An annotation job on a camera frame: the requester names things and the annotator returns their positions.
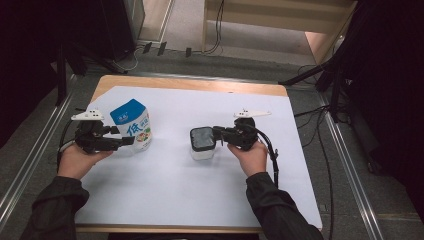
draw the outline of small container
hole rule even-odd
[[[152,141],[152,130],[147,108],[135,99],[113,110],[110,113],[123,137],[134,136],[133,150],[146,150]]]
[[[190,131],[191,156],[194,160],[205,160],[213,157],[215,139],[211,127],[193,128]]]

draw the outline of blue carton top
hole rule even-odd
[[[110,113],[110,116],[116,125],[123,125],[137,119],[141,114],[143,114],[145,109],[146,107],[143,104],[139,103],[135,99],[131,99],[129,102],[113,110]]]

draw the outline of blue and white carton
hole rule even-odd
[[[144,151],[152,142],[149,113],[147,108],[135,99],[118,107],[110,113],[116,127],[123,137],[135,137],[133,149]]]

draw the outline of wooden table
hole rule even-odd
[[[168,98],[173,94],[179,94],[179,97],[175,98],[174,101],[168,101]],[[266,134],[273,142],[274,148],[281,150],[279,151],[280,162],[278,163],[280,166],[280,188],[287,190],[291,194],[294,193],[292,197],[297,201],[299,209],[301,212],[303,211],[305,218],[310,219],[311,223],[316,227],[322,227],[309,173],[297,135],[293,112],[288,101],[287,92],[283,86],[217,79],[104,76],[100,79],[93,94],[89,109],[98,107],[105,115],[105,123],[107,124],[110,121],[108,120],[107,112],[120,104],[119,98],[127,97],[123,95],[135,96],[135,98],[139,98],[139,101],[147,104],[146,107],[150,114],[152,126],[152,144],[145,152],[134,156],[127,155],[125,150],[121,151],[122,147],[111,156],[113,157],[112,159],[109,157],[96,164],[96,167],[82,179],[83,187],[90,192],[90,200],[77,212],[75,218],[77,231],[261,232],[258,223],[253,225],[249,223],[252,219],[253,221],[257,220],[251,212],[245,197],[246,187],[244,181],[246,176],[242,172],[238,161],[229,153],[226,147],[217,144],[215,155],[211,160],[195,161],[189,153],[189,129],[191,127],[208,126],[208,124],[221,126],[227,124],[226,127],[232,127],[228,126],[228,124],[234,121],[233,116],[227,113],[222,114],[222,112],[226,112],[224,109],[235,104],[234,102],[237,99],[244,99],[245,102],[252,99],[253,102],[243,104],[246,107],[259,106],[255,99],[262,99],[262,101],[265,99],[265,102],[271,101],[266,104],[274,106],[274,109],[283,108],[287,112],[282,119],[280,119],[281,114],[277,110],[272,114],[273,118],[279,119],[278,121],[284,121],[282,125],[284,130],[275,129],[275,131],[271,131],[266,129],[276,124],[275,121],[273,124],[269,124],[271,118],[263,117],[255,121],[258,128],[266,130]],[[181,98],[187,95],[190,97],[186,102],[183,101],[183,104],[178,102],[182,101]],[[232,100],[215,104],[211,100],[216,95],[219,97],[226,96]],[[187,105],[196,106],[199,102],[196,99],[199,96],[209,97],[207,100],[203,100],[207,109],[191,113],[189,110],[190,106]],[[152,100],[152,98],[163,99],[165,102],[160,103]],[[169,116],[165,113],[158,113],[164,107],[169,107],[169,110],[166,111],[169,111]],[[181,110],[179,115],[175,114],[176,110]],[[272,164],[268,164],[267,171],[272,172]],[[175,206],[173,202],[170,203],[166,199],[181,202],[175,203],[177,204]],[[180,216],[178,211],[181,211],[179,208],[184,209],[181,217],[178,217]],[[227,209],[227,211],[213,216],[217,212],[214,210],[215,208]],[[245,226],[245,223],[240,224],[240,226],[220,224],[220,221],[239,221],[227,219],[233,217],[240,218],[240,221],[250,218],[250,220],[246,220],[248,226]],[[206,224],[199,223],[199,225],[196,225],[197,221],[206,221]]]
[[[223,22],[304,31],[317,64],[345,33],[356,6],[352,0],[225,0]],[[216,21],[221,0],[205,0],[202,51],[207,21]]]

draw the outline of black jacket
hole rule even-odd
[[[323,239],[299,213],[290,195],[274,186],[268,173],[257,173],[246,182],[247,198],[268,240]],[[79,180],[55,177],[33,203],[20,239],[75,240],[74,216],[88,197]]]

